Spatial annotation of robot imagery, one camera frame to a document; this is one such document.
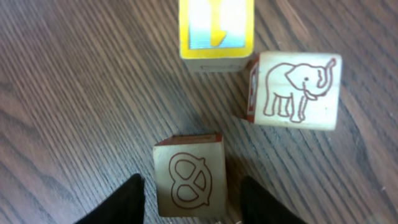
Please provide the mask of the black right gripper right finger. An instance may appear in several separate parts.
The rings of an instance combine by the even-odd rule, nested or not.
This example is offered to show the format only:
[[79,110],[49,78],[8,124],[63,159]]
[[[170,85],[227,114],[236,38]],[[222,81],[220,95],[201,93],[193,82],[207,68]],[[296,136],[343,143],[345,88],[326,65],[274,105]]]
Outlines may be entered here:
[[241,180],[244,224],[306,224],[250,176]]

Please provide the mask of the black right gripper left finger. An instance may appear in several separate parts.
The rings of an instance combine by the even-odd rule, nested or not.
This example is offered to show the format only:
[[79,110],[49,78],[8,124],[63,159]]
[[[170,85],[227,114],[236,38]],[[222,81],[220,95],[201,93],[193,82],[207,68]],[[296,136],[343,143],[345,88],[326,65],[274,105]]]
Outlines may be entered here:
[[106,200],[77,224],[143,224],[145,213],[144,179],[132,175]]

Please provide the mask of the blue B wooden block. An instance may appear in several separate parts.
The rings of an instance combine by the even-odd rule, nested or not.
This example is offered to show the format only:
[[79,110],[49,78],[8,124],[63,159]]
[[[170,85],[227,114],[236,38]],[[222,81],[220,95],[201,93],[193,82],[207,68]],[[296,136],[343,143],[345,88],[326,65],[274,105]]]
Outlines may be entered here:
[[228,187],[223,136],[172,136],[153,147],[154,179],[162,217],[221,217]]

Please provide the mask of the white I wooden block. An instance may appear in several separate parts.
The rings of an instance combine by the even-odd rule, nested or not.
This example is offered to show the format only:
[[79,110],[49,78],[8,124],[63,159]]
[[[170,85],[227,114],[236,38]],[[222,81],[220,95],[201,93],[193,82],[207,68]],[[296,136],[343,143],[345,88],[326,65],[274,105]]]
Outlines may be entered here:
[[257,54],[250,66],[246,119],[258,125],[334,130],[342,67],[339,54]]

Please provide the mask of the yellow-top bone wooden block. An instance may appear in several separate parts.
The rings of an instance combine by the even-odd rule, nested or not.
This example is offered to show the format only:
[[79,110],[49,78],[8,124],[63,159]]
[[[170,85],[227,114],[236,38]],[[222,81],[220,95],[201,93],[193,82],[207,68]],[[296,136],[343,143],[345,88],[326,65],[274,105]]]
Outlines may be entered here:
[[254,52],[254,0],[179,0],[180,58],[191,72],[240,72]]

